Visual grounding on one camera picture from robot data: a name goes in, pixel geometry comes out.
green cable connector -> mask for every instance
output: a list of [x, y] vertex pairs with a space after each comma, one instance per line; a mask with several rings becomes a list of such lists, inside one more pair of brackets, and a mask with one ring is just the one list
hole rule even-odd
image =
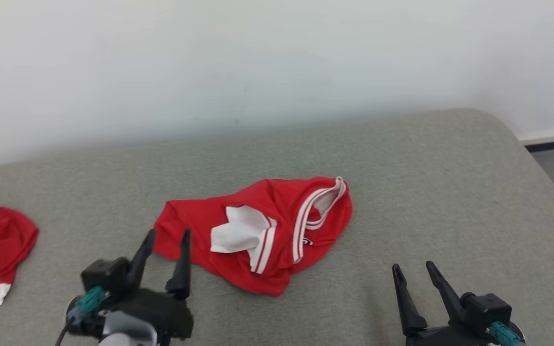
[[80, 298], [74, 307], [68, 312], [67, 322], [70, 324], [79, 324], [85, 316], [100, 306], [106, 299], [106, 292], [103, 288], [93, 287], [82, 298]]
[[521, 342], [521, 337], [501, 322], [493, 322], [491, 324], [491, 336], [501, 346], [525, 346], [525, 343]]

